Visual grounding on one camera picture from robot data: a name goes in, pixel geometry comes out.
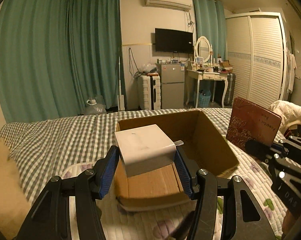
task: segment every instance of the blue gripper pad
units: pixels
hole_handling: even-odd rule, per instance
[[[188,195],[189,198],[193,195],[192,191],[192,185],[191,185],[191,177],[188,173],[188,170],[186,169],[186,166],[183,162],[182,157],[180,156],[178,150],[176,150],[175,153],[175,159],[174,159],[175,167],[178,173],[178,177],[182,183],[183,190],[186,195]]]
[[[119,159],[119,152],[116,149],[110,148],[106,157],[103,159],[105,163],[103,163],[105,166],[104,172],[101,175],[101,185],[99,194],[101,199],[109,192],[110,185],[113,181],[113,177],[117,168],[118,159]]]

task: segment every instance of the wardrobe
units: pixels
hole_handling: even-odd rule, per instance
[[[234,98],[268,108],[288,86],[286,38],[280,13],[253,12],[226,18],[227,59],[236,75]]]

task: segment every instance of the white mirror frame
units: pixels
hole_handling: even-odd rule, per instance
[[[204,58],[204,62],[207,62],[209,60],[209,57],[210,57],[210,53],[211,53],[211,46],[209,44],[209,40],[205,37],[205,36],[200,36],[196,42],[196,45],[195,45],[195,55],[196,57],[201,57],[200,55],[198,55],[198,49],[199,49],[199,45],[201,43],[201,41],[204,41],[207,43],[207,46],[209,48],[209,55],[207,56],[207,58]]]

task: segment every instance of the gray and white plaid blanket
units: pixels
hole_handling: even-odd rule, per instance
[[[221,134],[226,134],[231,109],[201,108]],[[65,117],[36,123],[9,123],[0,131],[20,173],[24,194],[33,203],[47,181],[70,165],[103,158],[115,144],[119,120],[186,111],[128,111]]]

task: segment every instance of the beige cushion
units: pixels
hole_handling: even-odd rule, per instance
[[[30,204],[19,185],[19,173],[9,149],[0,139],[0,231],[7,239],[15,237],[22,225]]]

